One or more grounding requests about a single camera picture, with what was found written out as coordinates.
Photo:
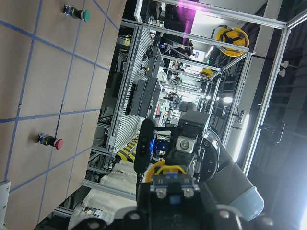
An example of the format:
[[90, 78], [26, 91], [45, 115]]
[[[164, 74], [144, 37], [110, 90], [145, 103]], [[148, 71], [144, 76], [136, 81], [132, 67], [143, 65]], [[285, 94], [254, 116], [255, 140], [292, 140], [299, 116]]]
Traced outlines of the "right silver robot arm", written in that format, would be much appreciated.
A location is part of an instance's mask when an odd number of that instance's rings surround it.
[[209, 119], [207, 113], [186, 111], [175, 128], [175, 144], [165, 163], [192, 170], [198, 184], [206, 183], [214, 201], [236, 208], [244, 220], [251, 221], [262, 212], [264, 200], [217, 132], [208, 127]]

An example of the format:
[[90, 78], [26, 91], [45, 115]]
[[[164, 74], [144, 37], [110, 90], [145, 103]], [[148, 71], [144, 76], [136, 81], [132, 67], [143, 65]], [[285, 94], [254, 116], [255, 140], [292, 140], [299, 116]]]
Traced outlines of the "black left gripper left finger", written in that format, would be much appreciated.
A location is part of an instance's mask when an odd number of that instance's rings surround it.
[[138, 186], [137, 206], [118, 211], [116, 230], [166, 230], [168, 215], [166, 203], [151, 190], [150, 183]]

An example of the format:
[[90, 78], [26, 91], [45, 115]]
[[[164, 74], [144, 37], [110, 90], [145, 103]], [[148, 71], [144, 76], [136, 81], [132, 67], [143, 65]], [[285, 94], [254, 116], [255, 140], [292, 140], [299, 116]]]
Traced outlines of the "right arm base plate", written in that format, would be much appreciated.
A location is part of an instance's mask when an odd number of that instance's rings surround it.
[[5, 181], [0, 183], [0, 229], [5, 229], [6, 208], [9, 198], [11, 182]]

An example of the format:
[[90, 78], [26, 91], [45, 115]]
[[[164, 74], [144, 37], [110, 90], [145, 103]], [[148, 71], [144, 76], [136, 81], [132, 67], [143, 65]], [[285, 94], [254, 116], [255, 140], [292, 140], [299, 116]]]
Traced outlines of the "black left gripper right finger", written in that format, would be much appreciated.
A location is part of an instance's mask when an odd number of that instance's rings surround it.
[[218, 202], [205, 183], [199, 185], [187, 210], [188, 230], [272, 230], [273, 217], [262, 214], [264, 200], [252, 186], [230, 204]]

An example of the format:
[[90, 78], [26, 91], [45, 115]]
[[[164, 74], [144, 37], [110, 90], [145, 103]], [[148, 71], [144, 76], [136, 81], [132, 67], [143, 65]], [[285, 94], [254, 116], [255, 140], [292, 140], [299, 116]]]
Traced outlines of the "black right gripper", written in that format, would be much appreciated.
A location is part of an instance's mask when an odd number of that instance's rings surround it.
[[210, 115], [187, 111], [179, 120], [177, 137], [166, 156], [166, 165], [180, 165], [198, 182], [211, 180], [218, 171], [220, 161], [219, 140], [210, 134]]

